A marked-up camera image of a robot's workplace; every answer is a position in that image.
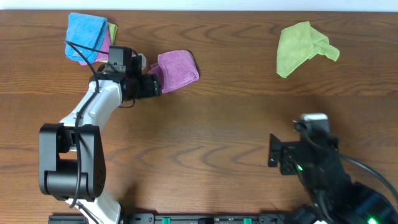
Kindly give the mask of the purple microfiber cloth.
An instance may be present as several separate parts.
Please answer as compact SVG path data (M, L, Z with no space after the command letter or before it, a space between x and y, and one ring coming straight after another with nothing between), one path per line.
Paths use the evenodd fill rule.
M174 50L158 55L149 74L156 74L162 93L185 87L200 79L193 55L187 50Z

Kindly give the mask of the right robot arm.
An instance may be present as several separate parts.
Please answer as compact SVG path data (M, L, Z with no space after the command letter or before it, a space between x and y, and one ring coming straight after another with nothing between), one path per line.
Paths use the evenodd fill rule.
M316 219L326 223L397 223L397 210L381 193L352 181L340 154L339 139L324 122L297 121L298 141L269 137L269 167L282 175L297 175L312 201Z

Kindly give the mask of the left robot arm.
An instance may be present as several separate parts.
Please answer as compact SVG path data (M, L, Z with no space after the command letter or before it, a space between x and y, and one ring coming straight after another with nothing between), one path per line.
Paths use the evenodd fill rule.
M137 223L105 190L106 162L101 132L127 101L160 96L157 75L142 74L144 57L112 45L108 62L92 69L88 90L75 109L39 131L39 187L76 208L79 215L51 215L49 223Z

